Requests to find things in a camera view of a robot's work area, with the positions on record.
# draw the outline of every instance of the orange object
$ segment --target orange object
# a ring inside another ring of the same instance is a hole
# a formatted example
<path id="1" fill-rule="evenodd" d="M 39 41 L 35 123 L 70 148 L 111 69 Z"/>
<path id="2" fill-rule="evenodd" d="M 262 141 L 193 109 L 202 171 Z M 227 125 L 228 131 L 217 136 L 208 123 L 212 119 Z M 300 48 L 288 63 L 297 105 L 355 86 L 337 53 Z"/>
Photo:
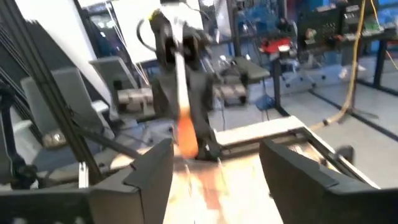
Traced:
<path id="1" fill-rule="evenodd" d="M 177 123 L 177 143 L 184 159 L 193 159 L 198 155 L 197 135 L 189 111 L 180 113 Z"/>

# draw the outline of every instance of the wooden board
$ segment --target wooden board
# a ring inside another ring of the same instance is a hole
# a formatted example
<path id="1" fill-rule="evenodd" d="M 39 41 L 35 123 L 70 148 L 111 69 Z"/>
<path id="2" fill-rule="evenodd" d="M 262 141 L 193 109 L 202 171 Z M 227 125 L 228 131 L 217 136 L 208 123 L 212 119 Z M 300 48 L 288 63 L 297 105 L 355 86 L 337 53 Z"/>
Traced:
<path id="1" fill-rule="evenodd" d="M 314 161 L 322 158 L 309 144 L 290 149 Z M 131 161 L 119 156 L 113 167 Z M 219 163 L 176 159 L 174 169 L 164 224 L 241 224 L 259 223 L 259 220 L 282 223 L 269 197 L 258 153 Z"/>

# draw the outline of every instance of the office chair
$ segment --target office chair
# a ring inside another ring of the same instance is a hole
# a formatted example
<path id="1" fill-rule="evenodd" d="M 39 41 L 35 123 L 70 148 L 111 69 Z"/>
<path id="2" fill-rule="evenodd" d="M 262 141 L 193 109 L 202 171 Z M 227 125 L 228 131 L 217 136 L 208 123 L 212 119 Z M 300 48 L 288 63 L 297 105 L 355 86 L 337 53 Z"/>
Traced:
<path id="1" fill-rule="evenodd" d="M 289 22 L 291 26 L 293 27 L 293 37 L 297 38 L 297 26 L 294 21 Z M 294 46 L 294 49 L 296 49 L 297 41 L 293 41 L 292 45 Z M 282 75 L 282 80 L 285 82 L 285 85 L 287 88 L 290 87 L 290 84 L 296 80 L 300 79 L 300 81 L 308 80 L 311 84 L 312 87 L 316 87 L 316 82 L 315 80 L 311 77 L 309 72 L 313 71 L 314 67 L 322 67 L 322 63 L 318 59 L 318 57 L 314 56 L 313 54 L 308 55 L 308 58 L 304 63 L 300 63 L 298 59 L 293 58 L 293 59 L 285 59 L 281 60 L 280 62 L 282 65 L 288 65 L 292 68 L 293 74 L 291 76 L 286 77 Z M 322 73 L 322 79 L 326 78 L 326 74 Z"/>

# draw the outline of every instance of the gray chair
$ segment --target gray chair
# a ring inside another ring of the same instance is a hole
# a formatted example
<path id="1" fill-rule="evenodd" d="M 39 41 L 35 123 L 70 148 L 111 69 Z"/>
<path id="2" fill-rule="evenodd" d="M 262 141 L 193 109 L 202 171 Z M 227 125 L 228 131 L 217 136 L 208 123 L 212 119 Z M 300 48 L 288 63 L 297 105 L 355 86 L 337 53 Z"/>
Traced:
<path id="1" fill-rule="evenodd" d="M 89 127 L 97 133 L 104 134 L 105 130 L 108 129 L 105 128 L 106 125 L 103 123 L 99 113 L 91 106 L 90 97 L 79 71 L 76 68 L 67 68 L 54 71 L 53 75 L 66 103 L 71 110 L 77 113 L 75 118 L 78 125 Z M 31 77 L 25 78 L 21 81 L 21 85 L 40 132 L 46 135 L 58 129 L 58 124 L 33 79 Z M 101 152 L 99 144 L 89 140 L 86 140 L 86 142 L 93 154 Z M 39 171 L 45 171 L 58 169 L 75 162 L 76 160 L 70 147 L 63 146 L 61 149 L 54 151 L 41 149 L 32 163 L 37 166 Z"/>
<path id="2" fill-rule="evenodd" d="M 111 56 L 99 58 L 92 60 L 89 63 L 105 82 L 109 92 L 112 94 L 112 98 L 114 98 L 113 81 L 116 79 L 122 81 L 124 88 L 138 88 L 136 80 L 120 57 Z M 115 100 L 111 102 L 111 112 L 109 116 L 111 121 L 115 121 L 120 118 L 115 102 Z"/>

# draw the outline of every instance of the blue object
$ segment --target blue object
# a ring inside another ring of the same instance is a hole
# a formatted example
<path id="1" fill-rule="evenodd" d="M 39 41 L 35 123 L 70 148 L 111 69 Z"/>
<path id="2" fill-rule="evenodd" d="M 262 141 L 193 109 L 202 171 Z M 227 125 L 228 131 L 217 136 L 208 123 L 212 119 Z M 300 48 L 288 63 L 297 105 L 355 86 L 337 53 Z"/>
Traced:
<path id="1" fill-rule="evenodd" d="M 256 100 L 255 105 L 259 111 L 273 109 L 275 107 L 275 99 L 269 95 L 264 95 Z"/>

